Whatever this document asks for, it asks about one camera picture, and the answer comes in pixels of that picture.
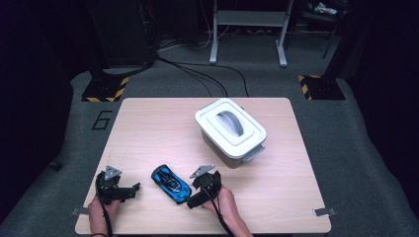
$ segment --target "person's right hand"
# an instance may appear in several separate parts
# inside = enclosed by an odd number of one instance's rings
[[[246,223],[238,213],[237,205],[234,199],[234,194],[225,186],[221,186],[218,197],[214,200],[215,205],[219,206],[219,212],[234,236],[253,236],[247,228]],[[210,210],[217,216],[215,208],[210,200],[203,204],[203,207]]]

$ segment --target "gray floor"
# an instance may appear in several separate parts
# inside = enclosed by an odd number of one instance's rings
[[[250,97],[291,100],[325,204],[338,211],[330,217],[332,230],[328,236],[419,236],[419,221],[371,144],[357,102],[345,81],[338,79],[345,101],[308,101],[303,96],[297,75],[321,75],[339,39],[334,41],[328,57],[322,59],[325,39],[293,36],[286,51],[287,68],[279,66],[275,39],[253,36],[221,42],[217,65],[240,71]],[[159,55],[173,61],[208,65],[210,46],[177,46],[161,50]],[[218,67],[191,68],[218,80],[228,97],[246,97],[238,73]],[[45,168],[1,225],[0,236],[77,236],[77,217],[70,211],[83,204],[124,98],[222,96],[213,84],[208,83],[209,93],[196,79],[161,61],[130,77],[118,102],[81,102],[89,81],[88,73],[71,81],[74,98],[64,146],[56,157],[62,170]],[[110,123],[105,130],[92,130],[101,111],[112,111],[106,114]]]

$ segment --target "white plastic container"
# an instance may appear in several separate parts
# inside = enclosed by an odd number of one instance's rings
[[[265,147],[265,128],[230,99],[218,101],[195,114],[204,141],[231,169],[252,160]]]

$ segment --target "person's left hand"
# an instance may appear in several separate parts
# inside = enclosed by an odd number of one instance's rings
[[[114,223],[115,218],[117,217],[118,206],[120,205],[120,200],[114,200],[111,204],[105,205],[105,209],[109,214],[111,224]],[[90,221],[90,231],[92,234],[102,233],[108,235],[108,227],[104,217],[104,211],[99,202],[98,196],[95,195],[92,202],[88,205],[89,208],[89,221]]]

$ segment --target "printed number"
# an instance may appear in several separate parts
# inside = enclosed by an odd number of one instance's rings
[[[95,124],[92,127],[92,130],[105,130],[108,126],[110,118],[101,118],[102,114],[104,113],[111,113],[112,111],[101,111],[98,115],[98,118],[96,118]]]

